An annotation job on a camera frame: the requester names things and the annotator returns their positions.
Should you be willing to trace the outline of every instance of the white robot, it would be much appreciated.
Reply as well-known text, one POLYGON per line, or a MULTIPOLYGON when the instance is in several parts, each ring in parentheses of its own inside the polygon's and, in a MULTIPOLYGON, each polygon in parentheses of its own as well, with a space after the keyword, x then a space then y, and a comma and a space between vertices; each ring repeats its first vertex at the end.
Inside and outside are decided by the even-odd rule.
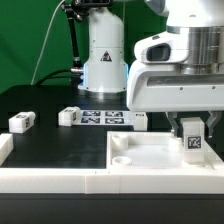
POLYGON ((209 136, 224 109, 224 0, 145 0, 167 31, 139 41, 127 87, 132 111, 209 111, 209 136))
POLYGON ((124 61, 124 25, 107 9, 113 0, 73 0, 76 19, 89 18, 89 59, 83 66, 81 95, 120 98, 126 92, 128 65, 124 61))

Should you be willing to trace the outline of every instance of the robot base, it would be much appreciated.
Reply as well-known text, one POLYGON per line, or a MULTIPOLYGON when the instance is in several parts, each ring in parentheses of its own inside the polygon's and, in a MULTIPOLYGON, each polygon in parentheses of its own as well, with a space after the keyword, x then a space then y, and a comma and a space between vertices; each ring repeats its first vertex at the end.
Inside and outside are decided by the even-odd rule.
POLYGON ((104 100, 116 100, 126 97, 126 90, 121 92, 94 92, 84 89, 82 85, 78 86, 78 93, 81 96, 104 100))

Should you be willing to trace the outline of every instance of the green backdrop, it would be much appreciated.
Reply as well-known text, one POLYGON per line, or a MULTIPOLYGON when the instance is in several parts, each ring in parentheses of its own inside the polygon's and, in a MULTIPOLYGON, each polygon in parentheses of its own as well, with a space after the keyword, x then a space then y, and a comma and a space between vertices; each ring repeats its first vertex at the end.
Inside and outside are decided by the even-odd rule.
MULTIPOLYGON (((61 0, 13 1, 0 3, 0 93, 11 86, 30 84, 51 16, 61 0)), ((110 9, 123 18, 123 3, 110 9)), ((80 56, 88 59, 88 21, 76 24, 80 56)), ((125 4, 125 61, 134 60, 134 44, 165 29, 165 19, 155 15, 143 0, 125 4)), ((36 80, 72 65, 71 41, 65 13, 55 17, 36 80)), ((48 81, 47 84, 69 84, 48 81)))

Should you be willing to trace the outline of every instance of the white plastic part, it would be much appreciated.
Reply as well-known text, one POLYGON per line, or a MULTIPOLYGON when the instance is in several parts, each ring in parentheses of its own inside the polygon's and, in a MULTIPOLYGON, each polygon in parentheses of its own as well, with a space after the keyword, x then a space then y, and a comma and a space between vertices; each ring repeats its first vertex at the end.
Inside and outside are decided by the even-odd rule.
POLYGON ((134 113, 133 127, 135 131, 147 131, 148 117, 145 112, 134 113))
POLYGON ((89 11, 90 53, 80 90, 94 93, 126 91, 128 66, 124 62, 124 26, 107 8, 89 11))
POLYGON ((12 134, 0 135, 0 166, 13 150, 13 136, 12 134))
POLYGON ((183 146, 179 139, 175 146, 171 133, 122 132, 136 150, 134 159, 127 155, 129 149, 116 151, 132 159, 132 165, 116 166, 112 136, 117 134, 121 132, 108 132, 105 169, 1 168, 0 193, 224 194, 224 163, 206 142, 204 166, 183 166, 183 146))
POLYGON ((118 134, 112 136, 114 150, 122 151, 128 149, 128 135, 118 134))
POLYGON ((222 83, 215 86, 212 83, 194 85, 186 83, 150 84, 150 78, 155 76, 157 78, 160 76, 180 76, 180 66, 179 64, 143 64, 136 60, 130 69, 127 88, 127 106, 131 111, 224 110, 224 85, 222 83))
POLYGON ((60 126, 72 126, 81 118, 79 107, 67 107, 58 113, 58 124, 60 126))
POLYGON ((223 0, 166 0, 168 26, 211 27, 224 25, 223 0))
POLYGON ((34 125, 36 115, 34 112, 20 112, 9 119, 9 132, 24 133, 34 125))
POLYGON ((173 34, 163 32, 156 35, 157 38, 149 37, 141 40, 135 45, 135 57, 143 63, 178 63, 187 59, 189 55, 189 37, 186 34, 173 34), (169 59, 166 61, 148 61, 146 58, 147 51, 150 47, 166 43, 170 46, 171 52, 169 59))
POLYGON ((204 163, 205 124, 199 117, 182 118, 184 162, 189 164, 204 163))
POLYGON ((132 160, 126 156, 117 156, 112 159, 112 165, 114 166, 130 166, 132 160))

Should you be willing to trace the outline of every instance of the circular hole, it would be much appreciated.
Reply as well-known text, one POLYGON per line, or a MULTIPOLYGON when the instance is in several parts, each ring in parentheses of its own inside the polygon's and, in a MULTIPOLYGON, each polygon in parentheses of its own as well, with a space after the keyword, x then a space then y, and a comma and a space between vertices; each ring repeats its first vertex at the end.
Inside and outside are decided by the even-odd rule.
POLYGON ((117 156, 112 159, 113 165, 127 166, 132 164, 132 160, 126 156, 117 156))

